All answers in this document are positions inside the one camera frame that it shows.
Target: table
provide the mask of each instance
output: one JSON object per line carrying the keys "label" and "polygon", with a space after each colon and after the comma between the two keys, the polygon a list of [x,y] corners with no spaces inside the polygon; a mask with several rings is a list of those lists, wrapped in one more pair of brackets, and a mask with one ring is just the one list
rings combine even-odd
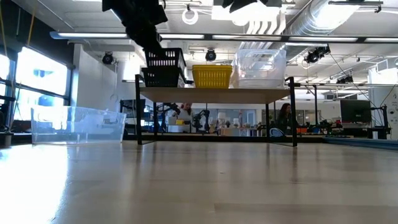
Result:
{"label": "table", "polygon": [[[156,141],[158,128],[157,121],[157,103],[234,103],[234,104],[262,104],[266,105],[266,126],[267,133],[269,133],[269,104],[280,100],[290,95],[292,116],[295,114],[295,86],[300,86],[299,83],[294,83],[294,78],[289,77],[286,81],[289,84],[289,89],[269,88],[269,89],[219,89],[219,88],[167,88],[167,87],[140,87],[139,82],[143,81],[141,75],[136,75],[136,108],[141,108],[141,95],[148,100],[154,102],[154,139]],[[141,120],[141,111],[137,110],[137,120]],[[292,127],[292,141],[293,147],[297,146],[297,130],[296,124]],[[142,145],[141,124],[137,123],[137,142]]]}

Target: ceiling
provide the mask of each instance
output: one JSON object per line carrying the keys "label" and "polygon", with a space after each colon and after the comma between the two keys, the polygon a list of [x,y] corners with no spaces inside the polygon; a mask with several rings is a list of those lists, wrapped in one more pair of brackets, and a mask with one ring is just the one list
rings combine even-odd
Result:
{"label": "ceiling", "polygon": [[[93,1],[72,1],[72,0],[13,0],[32,13],[33,8],[37,7],[36,15],[55,30],[62,32],[124,32],[124,27],[112,12],[102,12],[101,3]],[[296,5],[287,10],[287,21],[307,3],[308,0],[296,0]],[[212,0],[203,0],[202,6],[192,6],[192,8],[210,10]],[[199,13],[199,20],[194,25],[188,25],[181,19],[182,10],[185,6],[168,6],[167,17],[169,21],[158,26],[159,32],[175,33],[215,33],[215,34],[242,34],[248,29],[246,26],[236,26],[231,21],[214,21],[211,16]],[[383,11],[375,14],[372,10],[375,7],[362,7],[355,12],[343,25],[339,26],[333,35],[385,35],[395,36],[398,30],[398,1],[384,0]],[[397,14],[386,13],[384,11],[397,12]],[[135,50],[141,48],[130,40],[98,40],[90,41],[90,46],[99,49],[98,46],[109,47],[112,45],[132,45]],[[176,45],[184,49],[188,66],[198,63],[205,63],[205,51],[214,48],[218,52],[218,59],[232,60],[234,53],[239,49],[239,42],[200,42],[200,41],[179,41],[174,40],[162,44]],[[353,68],[354,80],[356,82],[367,81],[367,68],[374,66],[374,62],[380,61],[385,56],[398,57],[398,45],[366,45],[366,44],[331,44],[331,52],[335,60],[343,70]],[[102,51],[95,51],[95,54],[102,55]],[[131,52],[116,52],[115,56],[119,59],[127,60],[131,57]],[[341,72],[339,66],[330,57],[320,60],[320,63],[311,65],[308,69],[302,63],[302,57],[287,67],[286,74],[295,76],[298,81],[310,80],[313,82],[327,82],[329,77]]]}

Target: transparent plastic tub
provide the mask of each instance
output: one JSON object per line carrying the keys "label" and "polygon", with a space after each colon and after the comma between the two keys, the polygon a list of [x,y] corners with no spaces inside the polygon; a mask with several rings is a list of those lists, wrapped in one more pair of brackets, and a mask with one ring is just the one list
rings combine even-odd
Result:
{"label": "transparent plastic tub", "polygon": [[235,55],[238,88],[284,88],[285,71],[284,50],[244,49]]}
{"label": "transparent plastic tub", "polygon": [[33,144],[103,144],[123,140],[126,115],[72,106],[35,106]]}

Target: clear plastic container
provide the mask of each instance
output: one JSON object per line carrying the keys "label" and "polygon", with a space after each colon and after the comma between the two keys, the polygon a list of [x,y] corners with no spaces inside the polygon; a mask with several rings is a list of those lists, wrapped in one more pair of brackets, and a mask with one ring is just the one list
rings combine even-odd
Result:
{"label": "clear plastic container", "polygon": [[123,140],[126,115],[72,106],[35,106],[33,144],[98,144]]}
{"label": "clear plastic container", "polygon": [[284,88],[286,51],[239,50],[234,70],[239,88]]}

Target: table surface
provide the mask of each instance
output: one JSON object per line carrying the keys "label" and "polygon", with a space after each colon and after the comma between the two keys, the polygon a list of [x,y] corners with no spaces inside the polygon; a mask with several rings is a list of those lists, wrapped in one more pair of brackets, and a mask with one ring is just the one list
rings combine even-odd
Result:
{"label": "table surface", "polygon": [[141,95],[158,103],[269,104],[289,96],[290,90],[142,87]]}

